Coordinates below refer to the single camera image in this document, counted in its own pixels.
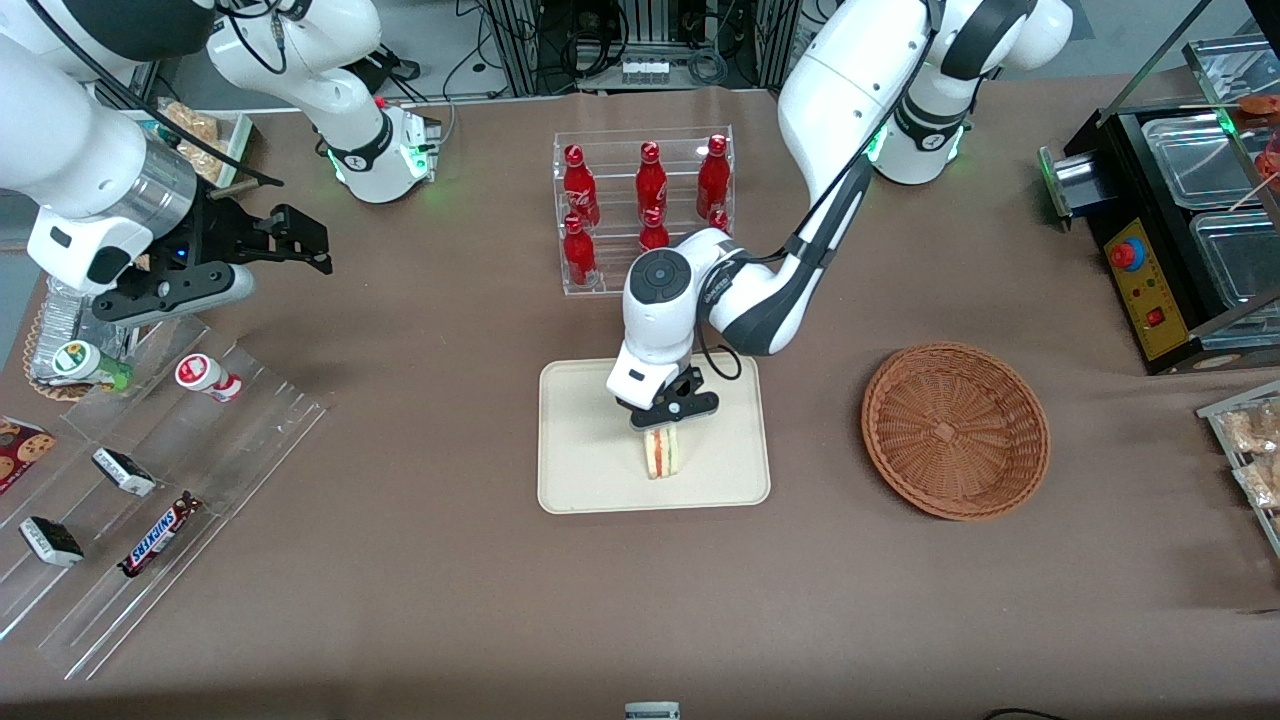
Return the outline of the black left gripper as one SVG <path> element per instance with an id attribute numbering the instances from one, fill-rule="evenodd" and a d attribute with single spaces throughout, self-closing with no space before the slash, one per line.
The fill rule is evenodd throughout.
<path id="1" fill-rule="evenodd" d="M 701 369 L 689 366 L 677 374 L 667 387 L 654 395 L 652 406 L 648 409 L 639 407 L 622 398 L 616 398 L 614 401 L 630 413 L 631 423 L 672 423 L 671 434 L 678 436 L 684 427 L 678 421 L 707 415 L 707 395 L 699 391 L 703 384 Z M 645 439 L 653 439 L 655 436 L 655 428 L 646 428 L 643 432 Z"/>

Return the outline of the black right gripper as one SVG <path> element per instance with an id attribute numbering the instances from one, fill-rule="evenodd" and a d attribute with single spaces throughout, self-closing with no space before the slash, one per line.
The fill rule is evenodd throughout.
<path id="1" fill-rule="evenodd" d="M 200 195 L 178 225 L 178 265 L 183 268 L 214 261 L 305 263 L 330 275 L 326 227 L 287 204 L 274 206 L 266 217 L 253 217 L 233 199 Z"/>

